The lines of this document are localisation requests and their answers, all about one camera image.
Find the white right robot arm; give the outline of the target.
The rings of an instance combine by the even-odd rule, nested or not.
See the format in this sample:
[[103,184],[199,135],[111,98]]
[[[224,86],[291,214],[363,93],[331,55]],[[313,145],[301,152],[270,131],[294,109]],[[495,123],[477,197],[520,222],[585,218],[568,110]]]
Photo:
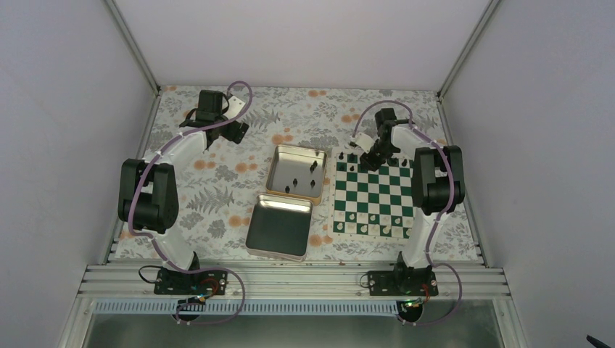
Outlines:
[[375,114],[376,139],[369,145],[359,144],[362,168],[377,171],[395,154],[413,156],[410,179],[415,214],[410,242],[400,255],[407,268],[393,275],[393,286],[402,295],[410,295],[421,285],[413,268],[433,266],[432,242],[438,237],[442,220],[465,199],[463,152],[459,146],[440,146],[421,132],[411,120],[399,120],[392,108]]

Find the gold metal tin box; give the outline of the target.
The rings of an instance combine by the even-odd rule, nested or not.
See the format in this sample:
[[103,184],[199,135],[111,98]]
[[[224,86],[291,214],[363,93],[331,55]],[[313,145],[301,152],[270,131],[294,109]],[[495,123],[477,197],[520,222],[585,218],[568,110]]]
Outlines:
[[324,150],[278,145],[265,182],[270,194],[322,202],[328,155]]

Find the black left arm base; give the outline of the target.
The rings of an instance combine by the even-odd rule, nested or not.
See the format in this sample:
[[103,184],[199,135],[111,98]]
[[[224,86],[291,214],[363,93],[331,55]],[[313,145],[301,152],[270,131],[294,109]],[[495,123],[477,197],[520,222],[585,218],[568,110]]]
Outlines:
[[153,292],[156,295],[211,296],[224,295],[228,273],[210,270],[185,274],[163,268],[157,274]]

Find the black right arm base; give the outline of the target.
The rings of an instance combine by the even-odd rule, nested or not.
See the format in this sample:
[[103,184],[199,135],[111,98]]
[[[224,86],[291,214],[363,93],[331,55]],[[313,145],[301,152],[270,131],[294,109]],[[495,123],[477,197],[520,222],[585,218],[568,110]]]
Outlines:
[[431,268],[398,271],[369,271],[366,273],[372,297],[401,297],[439,295],[437,279]]

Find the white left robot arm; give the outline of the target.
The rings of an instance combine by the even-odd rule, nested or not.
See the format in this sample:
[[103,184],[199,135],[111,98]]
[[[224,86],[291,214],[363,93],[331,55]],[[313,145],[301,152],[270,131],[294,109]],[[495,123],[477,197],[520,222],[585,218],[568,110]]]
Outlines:
[[230,91],[202,90],[171,140],[149,157],[122,164],[118,217],[131,235],[151,241],[164,267],[175,271],[173,284],[185,294],[201,286],[202,274],[195,269],[195,252],[173,229],[179,213],[176,173],[218,138],[240,143],[249,126],[239,119],[252,100],[243,101]]

